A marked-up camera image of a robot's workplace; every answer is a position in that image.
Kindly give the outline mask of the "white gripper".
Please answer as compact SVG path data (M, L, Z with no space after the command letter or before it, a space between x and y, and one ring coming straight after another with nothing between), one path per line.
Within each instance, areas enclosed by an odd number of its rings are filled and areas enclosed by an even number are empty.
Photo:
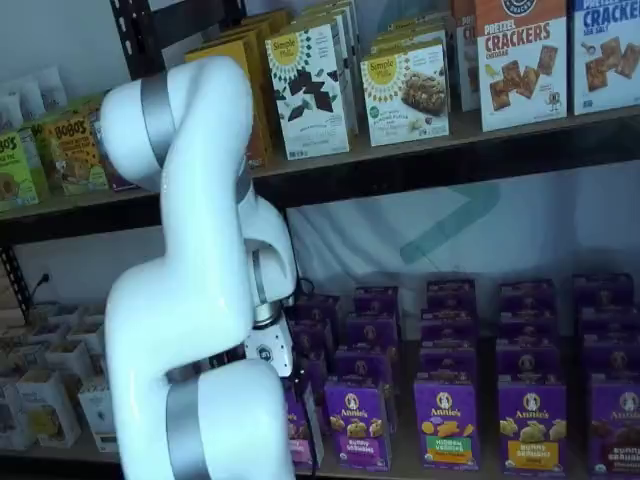
M293 342L285 319L254 327L245 339L247 358L269 363L281 378L293 371ZM292 382L292 460L295 468L319 468L323 460L323 440L309 380L302 376Z

